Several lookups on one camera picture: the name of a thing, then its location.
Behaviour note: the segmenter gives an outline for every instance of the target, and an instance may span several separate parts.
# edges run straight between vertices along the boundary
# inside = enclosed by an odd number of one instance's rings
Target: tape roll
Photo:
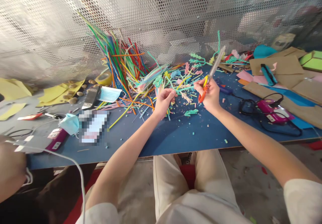
[[[112,84],[112,74],[107,71],[103,74],[100,74],[98,77],[96,77],[95,81],[98,84],[102,84],[103,86],[109,86]]]

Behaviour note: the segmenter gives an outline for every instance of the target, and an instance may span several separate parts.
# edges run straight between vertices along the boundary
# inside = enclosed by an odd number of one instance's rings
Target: white sleeve
[[[119,224],[117,209],[112,203],[97,204],[85,212],[86,224]],[[76,224],[83,224],[83,214],[80,215]]]
[[[284,199],[291,224],[322,223],[322,184],[289,180],[284,185]]]

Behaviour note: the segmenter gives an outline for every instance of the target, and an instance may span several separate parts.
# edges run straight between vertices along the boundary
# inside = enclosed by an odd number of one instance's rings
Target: green box
[[[311,51],[300,59],[303,69],[322,72],[322,51]]]

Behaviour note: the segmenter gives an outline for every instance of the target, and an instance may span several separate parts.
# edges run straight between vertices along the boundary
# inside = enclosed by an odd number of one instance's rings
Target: surgical mask
[[[74,114],[67,113],[66,117],[58,124],[69,135],[73,135],[79,132],[79,119]]]
[[[102,87],[98,100],[104,102],[115,102],[120,96],[121,91],[121,89]]]

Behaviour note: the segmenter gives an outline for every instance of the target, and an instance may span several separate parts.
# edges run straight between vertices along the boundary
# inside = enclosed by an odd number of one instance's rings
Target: person
[[[194,83],[202,94],[204,80]],[[210,80],[204,107],[276,177],[284,188],[287,213],[294,223],[322,223],[322,181],[284,146],[221,108],[219,87]],[[113,154],[86,201],[86,224],[119,223],[118,192],[153,129],[161,121],[175,90],[164,89],[153,114]],[[251,223],[236,203],[218,150],[198,151],[195,189],[189,190],[173,155],[153,159],[156,223]],[[83,215],[77,224],[83,223]]]
[[[77,167],[67,166],[57,176],[54,169],[26,171],[27,158],[0,135],[0,223],[63,224],[81,195]],[[97,163],[80,165],[87,184]],[[26,183],[27,172],[33,181]]]

